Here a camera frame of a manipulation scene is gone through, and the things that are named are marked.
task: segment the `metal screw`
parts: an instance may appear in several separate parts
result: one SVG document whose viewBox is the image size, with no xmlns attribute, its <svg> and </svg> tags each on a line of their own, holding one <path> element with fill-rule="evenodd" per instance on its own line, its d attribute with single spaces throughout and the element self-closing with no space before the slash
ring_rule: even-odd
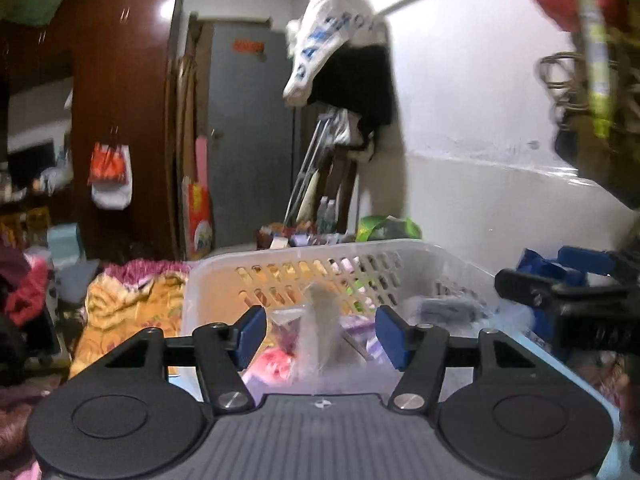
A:
<svg viewBox="0 0 640 480">
<path fill-rule="evenodd" d="M 242 408 L 249 402 L 246 395 L 241 392 L 227 392 L 218 397 L 218 404 L 225 410 L 234 410 Z"/>
<path fill-rule="evenodd" d="M 401 394 L 394 399 L 394 404 L 401 410 L 419 410 L 424 406 L 424 399 L 418 394 Z"/>
</svg>

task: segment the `plastic basket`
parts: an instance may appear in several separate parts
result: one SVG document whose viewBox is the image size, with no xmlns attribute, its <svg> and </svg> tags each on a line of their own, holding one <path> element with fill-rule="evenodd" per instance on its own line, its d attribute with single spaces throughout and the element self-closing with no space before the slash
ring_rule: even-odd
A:
<svg viewBox="0 0 640 480">
<path fill-rule="evenodd" d="M 302 290 L 325 282 L 343 313 L 373 314 L 412 296 L 465 293 L 489 308 L 500 300 L 491 274 L 419 240 L 255 251 L 215 256 L 190 276 L 182 335 L 210 322 L 233 323 L 249 306 L 267 311 L 303 303 Z"/>
</svg>

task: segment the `wooden wardrobe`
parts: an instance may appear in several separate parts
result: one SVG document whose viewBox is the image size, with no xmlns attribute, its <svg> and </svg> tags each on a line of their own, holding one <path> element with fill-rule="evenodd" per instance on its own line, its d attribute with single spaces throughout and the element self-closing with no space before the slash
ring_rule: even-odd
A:
<svg viewBox="0 0 640 480">
<path fill-rule="evenodd" d="M 47 27 L 0 22 L 5 93 L 73 75 L 74 216 L 89 258 L 178 257 L 172 73 L 181 3 L 65 0 Z M 94 144 L 109 141 L 130 150 L 133 196 L 123 211 L 99 209 L 87 186 Z"/>
</svg>

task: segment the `yellow object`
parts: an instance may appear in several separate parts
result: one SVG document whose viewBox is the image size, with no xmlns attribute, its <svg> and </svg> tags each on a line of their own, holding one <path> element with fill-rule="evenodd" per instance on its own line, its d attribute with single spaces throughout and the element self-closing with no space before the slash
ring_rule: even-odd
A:
<svg viewBox="0 0 640 480">
<path fill-rule="evenodd" d="M 69 377 L 143 328 L 155 326 L 162 329 L 165 337 L 177 336 L 185 284 L 184 275 L 168 272 L 139 290 L 130 290 L 115 278 L 100 274 L 87 290 L 84 304 L 88 323 L 78 341 Z"/>
<path fill-rule="evenodd" d="M 47 231 L 49 231 L 49 228 L 51 227 L 49 208 L 44 206 L 29 209 L 26 216 L 29 244 L 46 246 Z"/>
<path fill-rule="evenodd" d="M 589 104 L 593 115 L 593 131 L 596 137 L 609 139 L 613 106 L 606 25 L 597 0 L 577 1 L 589 75 Z"/>
</svg>

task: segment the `orange sign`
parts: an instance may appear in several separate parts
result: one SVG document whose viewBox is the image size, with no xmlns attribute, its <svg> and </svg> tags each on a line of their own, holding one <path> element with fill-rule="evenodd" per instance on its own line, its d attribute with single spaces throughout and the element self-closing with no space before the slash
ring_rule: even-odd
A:
<svg viewBox="0 0 640 480">
<path fill-rule="evenodd" d="M 234 52 L 240 54 L 262 54 L 264 52 L 264 43 L 251 40 L 235 40 L 233 46 Z"/>
</svg>

